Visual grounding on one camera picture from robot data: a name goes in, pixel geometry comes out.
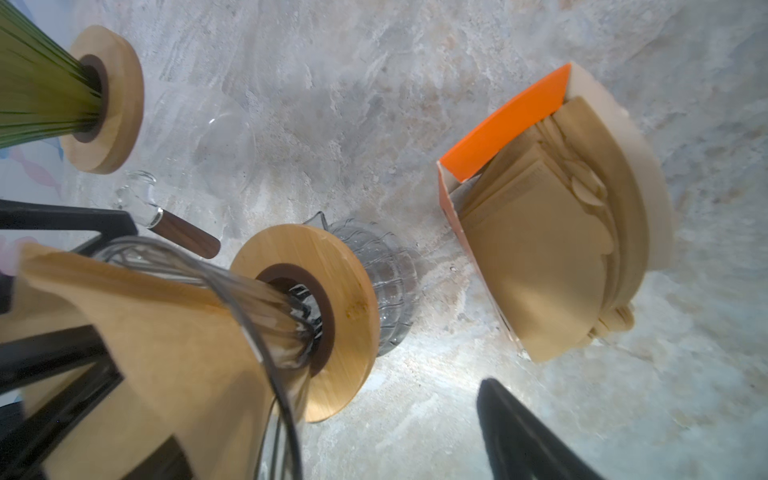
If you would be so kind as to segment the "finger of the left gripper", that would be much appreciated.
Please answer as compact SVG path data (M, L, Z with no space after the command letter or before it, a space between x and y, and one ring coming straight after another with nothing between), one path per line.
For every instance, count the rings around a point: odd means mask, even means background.
M73 250L83 256L92 256L118 238L138 235L136 224L125 211L10 200L1 201L1 229L96 233L96 236Z

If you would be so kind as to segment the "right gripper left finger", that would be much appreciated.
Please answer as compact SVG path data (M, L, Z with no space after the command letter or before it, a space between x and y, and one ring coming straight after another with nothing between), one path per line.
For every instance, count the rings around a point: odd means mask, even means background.
M189 479L169 427L118 370L92 327L1 346L4 479Z

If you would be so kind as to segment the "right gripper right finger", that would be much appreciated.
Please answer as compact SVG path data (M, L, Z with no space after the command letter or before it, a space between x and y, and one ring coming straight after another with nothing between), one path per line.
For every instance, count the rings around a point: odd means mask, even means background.
M601 478L498 380L481 382L476 408L494 478Z

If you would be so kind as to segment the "clear glass server wooden handle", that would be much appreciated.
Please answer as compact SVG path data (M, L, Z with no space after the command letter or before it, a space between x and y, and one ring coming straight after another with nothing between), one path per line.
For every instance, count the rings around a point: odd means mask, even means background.
M255 141L239 107L157 116L141 134L113 206L203 259L221 251L228 204L251 182Z

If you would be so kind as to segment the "green glass dripper cone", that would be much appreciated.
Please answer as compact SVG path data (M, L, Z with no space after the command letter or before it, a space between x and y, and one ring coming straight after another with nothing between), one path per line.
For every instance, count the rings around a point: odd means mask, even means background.
M1 3L1 146L86 133L100 122L102 81L8 1Z

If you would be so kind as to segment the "grey glass dripper cone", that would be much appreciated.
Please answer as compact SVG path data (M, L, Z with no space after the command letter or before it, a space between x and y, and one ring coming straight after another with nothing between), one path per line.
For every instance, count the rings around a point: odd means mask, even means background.
M269 404L258 465L269 479L302 479L300 430L308 396L310 353L316 329L308 308L275 288L205 263L158 240L138 236L110 241L98 261L212 293L237 322L266 373Z

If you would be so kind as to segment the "orange coffee filter pack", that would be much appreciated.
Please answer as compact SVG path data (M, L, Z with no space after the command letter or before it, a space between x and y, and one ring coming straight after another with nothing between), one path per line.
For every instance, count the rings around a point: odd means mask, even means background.
M628 112L567 63L438 161L441 207L515 347L543 363L634 326L644 276L667 268L673 208Z

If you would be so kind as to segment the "grey glass carafe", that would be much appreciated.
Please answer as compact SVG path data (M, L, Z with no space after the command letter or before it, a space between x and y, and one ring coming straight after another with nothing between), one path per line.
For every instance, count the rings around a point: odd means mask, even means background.
M355 218L328 223L323 212L305 224L340 239L357 257L373 286L380 320L379 357L399 346L410 332L419 300L418 274L411 252L389 229Z

